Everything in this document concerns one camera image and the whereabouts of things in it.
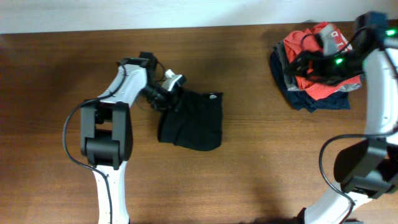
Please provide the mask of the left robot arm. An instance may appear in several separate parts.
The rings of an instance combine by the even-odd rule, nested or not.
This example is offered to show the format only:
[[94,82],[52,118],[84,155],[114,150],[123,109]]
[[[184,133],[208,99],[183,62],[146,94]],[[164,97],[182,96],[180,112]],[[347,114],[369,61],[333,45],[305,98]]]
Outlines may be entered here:
[[166,111],[177,104],[178,92],[187,81],[171,70],[156,80],[158,66],[150,52],[122,59],[106,91],[80,108],[80,149],[95,177],[99,223],[130,222],[125,173],[133,147],[130,109],[136,98],[143,96],[153,109]]

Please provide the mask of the black polo shirt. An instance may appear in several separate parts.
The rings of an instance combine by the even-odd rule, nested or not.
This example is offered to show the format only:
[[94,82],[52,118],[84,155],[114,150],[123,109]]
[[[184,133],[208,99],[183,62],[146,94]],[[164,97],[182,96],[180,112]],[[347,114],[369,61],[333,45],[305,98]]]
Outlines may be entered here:
[[159,142],[194,151],[212,151],[221,146],[223,93],[196,93],[182,90],[174,108],[162,114]]

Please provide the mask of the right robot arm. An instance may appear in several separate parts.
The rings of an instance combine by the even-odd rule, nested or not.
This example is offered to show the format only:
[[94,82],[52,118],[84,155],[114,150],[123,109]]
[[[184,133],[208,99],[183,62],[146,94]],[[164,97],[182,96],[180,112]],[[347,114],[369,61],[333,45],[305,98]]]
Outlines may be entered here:
[[367,83],[364,133],[339,152],[328,190],[301,210],[296,223],[348,223],[358,207],[397,191],[397,30],[377,11],[357,17],[354,27],[353,38],[340,50],[317,34],[322,51],[303,50],[285,69],[288,75],[328,86],[356,75]]

